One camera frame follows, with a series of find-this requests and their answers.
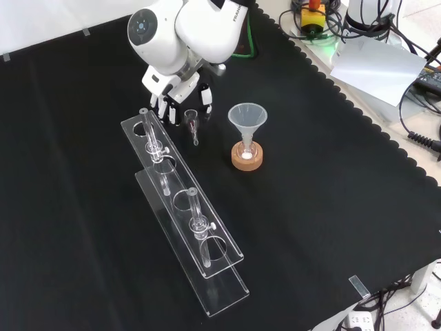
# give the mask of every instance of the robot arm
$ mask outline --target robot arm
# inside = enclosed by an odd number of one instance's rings
[[[247,7],[253,0],[159,0],[129,20],[130,44],[149,64],[143,84],[152,101],[167,94],[178,103],[197,85],[204,63],[222,63],[236,49]]]

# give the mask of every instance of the wooden stand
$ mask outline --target wooden stand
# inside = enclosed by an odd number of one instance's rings
[[[257,155],[256,157],[250,159],[250,160],[244,160],[240,156],[237,155],[237,149],[239,145],[242,143],[242,141],[239,141],[236,145],[233,146],[232,149],[232,163],[233,166],[238,168],[242,171],[253,171],[257,168],[259,168],[262,165],[263,162],[263,150],[262,147],[253,141],[254,145],[256,145],[257,148]]]

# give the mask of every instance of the white floor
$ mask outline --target white floor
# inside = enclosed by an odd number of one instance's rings
[[[403,0],[400,30],[426,50],[441,38],[441,0]]]
[[[441,264],[435,267],[435,273],[441,276]],[[388,302],[386,312],[400,308],[415,298],[410,288],[395,293]],[[427,284],[424,294],[409,307],[385,316],[386,331],[434,331],[431,322],[441,310],[441,281],[434,276]]]

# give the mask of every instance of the acrylic stand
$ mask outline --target acrylic stand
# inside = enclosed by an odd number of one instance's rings
[[[204,311],[247,297],[234,267],[243,254],[156,115],[143,109],[121,125],[145,168],[136,179]]]

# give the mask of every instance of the electrical outlet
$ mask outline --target electrical outlet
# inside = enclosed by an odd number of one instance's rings
[[[346,317],[346,326],[358,326],[362,331],[373,331],[372,315],[370,312],[350,312]]]

